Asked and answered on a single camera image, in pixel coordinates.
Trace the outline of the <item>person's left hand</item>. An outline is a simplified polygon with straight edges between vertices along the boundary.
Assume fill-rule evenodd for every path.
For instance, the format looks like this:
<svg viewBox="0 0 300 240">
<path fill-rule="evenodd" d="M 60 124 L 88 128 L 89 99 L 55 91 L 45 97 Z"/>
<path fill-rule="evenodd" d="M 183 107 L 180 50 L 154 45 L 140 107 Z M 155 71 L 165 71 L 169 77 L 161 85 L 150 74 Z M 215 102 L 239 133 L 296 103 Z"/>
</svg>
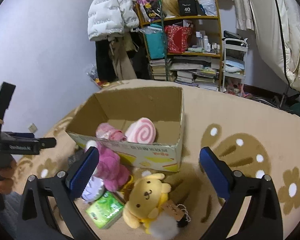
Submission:
<svg viewBox="0 0 300 240">
<path fill-rule="evenodd" d="M 10 164 L 0 169 L 0 194 L 10 194 L 13 188 L 13 175 L 15 173 L 17 162 L 12 159 Z"/>
</svg>

